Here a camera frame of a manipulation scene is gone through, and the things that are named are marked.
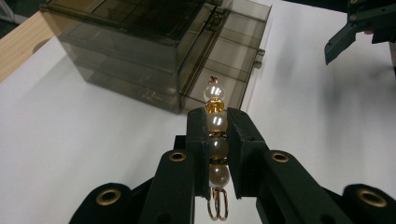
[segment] gold spacer bead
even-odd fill
[[[212,165],[227,165],[228,164],[228,160],[227,158],[220,158],[220,159],[209,159],[209,163]]]
[[[219,113],[224,110],[224,103],[220,99],[210,99],[205,105],[207,113]]]
[[[210,132],[209,131],[209,137],[223,137],[223,138],[227,138],[227,133],[226,132]]]

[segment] white table surface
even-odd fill
[[[346,15],[273,2],[246,111],[271,149],[293,154],[323,187],[342,193],[363,183],[396,198],[388,43],[358,35],[326,66],[323,48]],[[67,223],[96,187],[151,178],[185,130],[186,115],[86,83],[53,38],[0,84],[0,222]],[[254,199],[235,200],[232,184],[228,191],[224,223],[261,223]],[[195,223],[210,222],[204,199],[195,212]]]

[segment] wooden surface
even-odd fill
[[[0,39],[0,82],[30,58],[54,33],[37,12]]]

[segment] beaded jewelry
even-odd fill
[[[207,200],[207,211],[212,220],[225,221],[228,216],[227,192],[224,187],[230,180],[230,172],[227,167],[228,144],[226,141],[227,112],[224,110],[224,89],[218,79],[211,77],[205,89],[207,128],[209,130],[209,187],[210,197]],[[224,215],[221,215],[221,199],[223,195]],[[215,204],[216,214],[213,215],[211,199]]]

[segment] white pearl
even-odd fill
[[[228,156],[228,143],[223,137],[209,138],[210,159],[220,160]]]
[[[210,99],[224,99],[224,88],[219,83],[210,83],[204,91],[204,99],[207,102]]]
[[[207,129],[210,132],[226,132],[228,127],[227,112],[206,113]]]
[[[209,165],[209,187],[222,189],[230,181],[230,172],[226,165]]]

